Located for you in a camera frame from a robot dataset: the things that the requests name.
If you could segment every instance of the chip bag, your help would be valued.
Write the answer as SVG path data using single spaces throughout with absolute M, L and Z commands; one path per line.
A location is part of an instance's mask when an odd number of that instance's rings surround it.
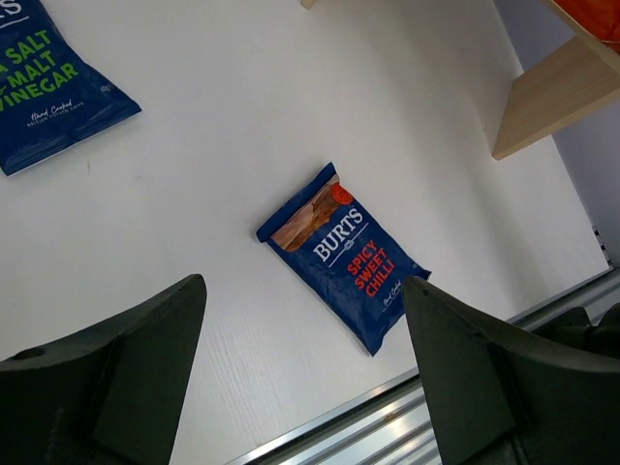
M 140 107 L 65 43 L 39 0 L 0 0 L 0 168 L 6 175 Z
M 372 356 L 403 316 L 404 278 L 430 276 L 340 185 L 333 164 L 269 218 L 257 237 L 323 299 Z

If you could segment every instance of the gray wall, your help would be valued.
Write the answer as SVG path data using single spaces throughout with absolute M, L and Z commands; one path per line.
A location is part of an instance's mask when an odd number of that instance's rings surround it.
M 526 70 L 574 35 L 542 0 L 495 4 Z M 620 103 L 557 133 L 555 142 L 611 259 L 620 264 Z

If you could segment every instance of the burts logo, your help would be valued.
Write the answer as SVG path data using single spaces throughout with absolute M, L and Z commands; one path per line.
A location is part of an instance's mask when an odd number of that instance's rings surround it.
M 0 0 L 0 27 L 12 22 L 21 13 L 21 5 L 16 0 Z
M 314 248 L 313 252 L 321 257 L 321 260 L 325 263 L 343 243 L 345 244 L 345 250 L 350 250 L 354 245 L 350 236 L 355 232 L 357 225 L 362 221 L 364 221 L 364 218 L 361 216 L 361 213 L 359 213 L 356 208 L 351 208 L 340 223 Z

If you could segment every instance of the blue chip bag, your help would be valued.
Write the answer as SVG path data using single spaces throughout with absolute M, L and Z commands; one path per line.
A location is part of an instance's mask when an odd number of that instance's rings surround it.
M 6 175 L 140 107 L 79 59 L 39 0 L 0 0 L 0 168 Z
M 403 316 L 406 276 L 430 272 L 410 259 L 340 185 L 333 164 L 257 232 L 374 356 Z

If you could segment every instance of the black plastic part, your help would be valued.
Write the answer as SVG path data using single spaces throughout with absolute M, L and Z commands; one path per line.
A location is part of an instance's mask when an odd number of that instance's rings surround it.
M 404 298 L 445 465 L 620 462 L 620 360 L 523 331 L 424 281 L 408 279 Z
M 190 276 L 0 363 L 0 463 L 168 464 L 205 303 Z

